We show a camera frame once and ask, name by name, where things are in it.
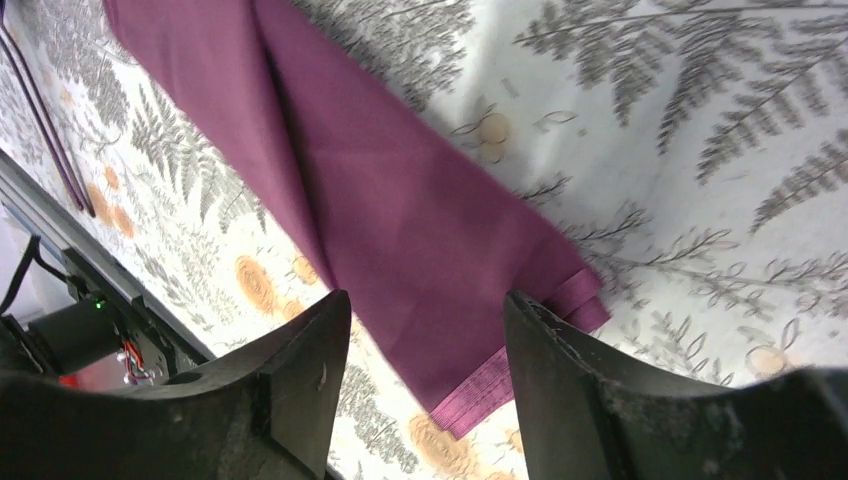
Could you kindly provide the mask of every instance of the purple cloth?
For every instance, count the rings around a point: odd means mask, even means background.
[[[461,437],[512,398],[509,289],[586,331],[607,320],[568,239],[288,2],[104,4],[442,428]]]

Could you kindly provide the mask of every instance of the purple fabric strip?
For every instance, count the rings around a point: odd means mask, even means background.
[[[104,5],[118,40],[327,285],[350,293],[383,355],[443,426],[462,434],[511,398],[497,356],[509,290],[581,326],[608,318],[597,277],[562,233],[290,3]]]
[[[512,400],[512,381],[506,347],[502,347],[430,412],[443,430],[456,438]]]

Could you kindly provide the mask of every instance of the fabric edge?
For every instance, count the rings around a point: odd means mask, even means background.
[[[501,347],[430,412],[442,430],[462,438],[512,400],[506,347]]]

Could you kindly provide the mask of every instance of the tablecloth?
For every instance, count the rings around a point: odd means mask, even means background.
[[[731,386],[848,363],[848,4],[295,3],[578,243],[606,282],[601,340]],[[0,147],[202,342],[224,354],[323,296],[99,1],[9,8],[98,218],[74,211],[5,60]],[[513,404],[452,438],[355,324],[329,458],[346,478],[520,479],[522,453]]]

